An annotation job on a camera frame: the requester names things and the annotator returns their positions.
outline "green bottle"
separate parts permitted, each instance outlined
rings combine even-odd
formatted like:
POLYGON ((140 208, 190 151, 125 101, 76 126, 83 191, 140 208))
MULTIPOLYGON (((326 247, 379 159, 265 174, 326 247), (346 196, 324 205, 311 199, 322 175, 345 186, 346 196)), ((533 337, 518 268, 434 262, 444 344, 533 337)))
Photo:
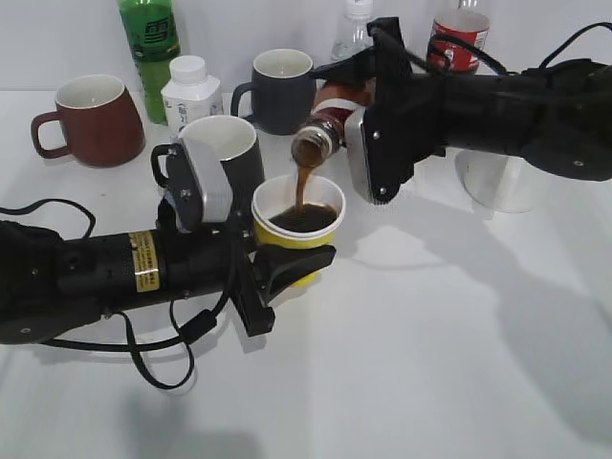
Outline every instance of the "green bottle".
POLYGON ((149 119, 166 124, 162 89, 181 53, 171 0, 119 0, 121 20, 144 88, 149 119))

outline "bottle label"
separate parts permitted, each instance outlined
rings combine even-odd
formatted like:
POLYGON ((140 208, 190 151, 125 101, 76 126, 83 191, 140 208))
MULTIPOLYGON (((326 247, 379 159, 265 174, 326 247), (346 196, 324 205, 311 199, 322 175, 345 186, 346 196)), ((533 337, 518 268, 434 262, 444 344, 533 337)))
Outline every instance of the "bottle label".
POLYGON ((139 62, 161 62, 181 52, 172 9, 141 5, 121 10, 132 56, 139 62))
POLYGON ((313 113, 320 112, 321 110, 325 110, 326 108, 330 107, 340 108, 342 110, 349 110, 351 113, 353 113, 358 108, 362 108, 363 105, 356 103, 353 100, 347 100, 345 98, 328 98, 327 100, 324 100, 319 105, 317 105, 315 107, 315 110, 313 110, 313 113))
MULTIPOLYGON (((434 21, 433 28, 431 29, 431 36, 435 35, 436 33, 445 33, 456 36, 457 38, 461 38, 466 43, 469 43, 479 50, 482 50, 485 47, 485 41, 487 40, 489 28, 479 32, 461 32, 443 26, 437 21, 434 21)), ((436 49, 444 53, 444 55, 450 60, 450 69, 453 72, 475 72, 478 69, 480 61, 469 51, 453 45, 452 43, 438 42, 434 46, 436 49)), ((433 53, 428 53, 427 60, 440 67, 444 67, 445 65, 444 58, 433 53)))
POLYGON ((206 100, 185 100, 164 96, 165 117, 173 135, 178 136, 192 121, 213 115, 223 115, 221 92, 206 100))

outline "yellow warning label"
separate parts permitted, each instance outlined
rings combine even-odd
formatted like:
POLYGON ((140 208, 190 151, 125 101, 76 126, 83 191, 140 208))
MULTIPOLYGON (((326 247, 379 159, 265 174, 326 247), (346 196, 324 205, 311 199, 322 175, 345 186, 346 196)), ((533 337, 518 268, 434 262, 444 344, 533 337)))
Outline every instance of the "yellow warning label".
POLYGON ((151 231, 131 232, 132 258, 139 294, 160 290, 160 266, 151 231))

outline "paper cup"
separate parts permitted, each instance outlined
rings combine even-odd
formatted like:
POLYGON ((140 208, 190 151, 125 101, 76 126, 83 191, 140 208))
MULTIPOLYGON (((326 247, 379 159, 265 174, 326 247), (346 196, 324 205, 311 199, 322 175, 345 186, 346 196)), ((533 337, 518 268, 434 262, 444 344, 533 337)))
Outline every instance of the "paper cup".
MULTIPOLYGON (((272 244, 286 249, 313 249, 334 241, 336 231, 346 214, 346 198, 338 185, 317 175, 311 176, 304 189, 306 204, 331 206, 338 213, 336 221, 327 228, 313 232, 293 232, 274 225, 270 220, 295 205, 296 175, 276 177, 262 184, 252 199, 254 231, 258 244, 272 244)), ((305 287, 313 283, 317 273, 310 274, 294 284, 305 287)))

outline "white wall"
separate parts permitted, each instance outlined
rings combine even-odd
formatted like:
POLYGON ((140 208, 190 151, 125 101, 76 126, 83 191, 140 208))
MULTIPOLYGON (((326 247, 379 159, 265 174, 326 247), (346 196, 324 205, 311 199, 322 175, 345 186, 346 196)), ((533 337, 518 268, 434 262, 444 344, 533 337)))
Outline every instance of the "white wall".
MULTIPOLYGON (((435 0, 376 0, 399 15, 422 54, 435 0)), ((115 0, 0 0, 2 89, 54 89, 86 74, 109 73, 139 87, 115 0)), ((322 62, 332 46, 341 0, 175 0, 185 52, 201 55, 229 91, 270 48, 299 48, 322 62)), ((610 0, 496 0, 488 51, 510 68, 536 65, 580 26, 612 20, 610 0)), ((592 32, 568 55, 612 62, 612 33, 592 32)))

